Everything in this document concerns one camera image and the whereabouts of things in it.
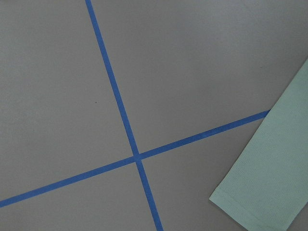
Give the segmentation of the olive green long-sleeve shirt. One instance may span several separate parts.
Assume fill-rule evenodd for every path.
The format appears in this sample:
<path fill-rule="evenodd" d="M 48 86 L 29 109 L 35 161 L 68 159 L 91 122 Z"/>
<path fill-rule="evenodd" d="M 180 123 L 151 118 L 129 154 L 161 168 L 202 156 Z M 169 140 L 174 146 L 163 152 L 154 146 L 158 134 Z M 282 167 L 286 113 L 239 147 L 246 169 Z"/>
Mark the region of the olive green long-sleeve shirt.
<path fill-rule="evenodd" d="M 308 66 L 264 118 L 210 201 L 249 231 L 285 231 L 308 201 Z"/>

